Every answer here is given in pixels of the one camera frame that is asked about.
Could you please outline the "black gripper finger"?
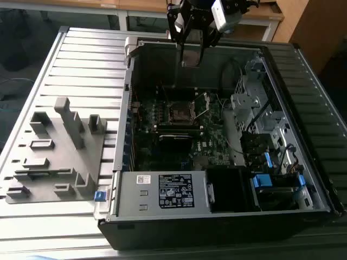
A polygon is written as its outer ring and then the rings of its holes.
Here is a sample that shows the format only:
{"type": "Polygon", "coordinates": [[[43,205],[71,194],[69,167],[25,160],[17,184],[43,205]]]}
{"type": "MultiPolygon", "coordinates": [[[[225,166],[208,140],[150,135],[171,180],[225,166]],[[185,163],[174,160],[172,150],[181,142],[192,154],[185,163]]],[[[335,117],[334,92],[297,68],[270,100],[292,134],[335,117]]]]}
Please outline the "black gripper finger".
{"type": "Polygon", "coordinates": [[[185,41],[188,34],[183,29],[183,18],[181,16],[181,2],[179,4],[168,3],[167,19],[169,24],[170,37],[180,47],[179,64],[183,62],[185,41]]]}
{"type": "Polygon", "coordinates": [[[200,63],[202,63],[205,50],[209,47],[216,46],[219,39],[220,32],[217,29],[215,21],[202,25],[200,29],[200,63]]]}

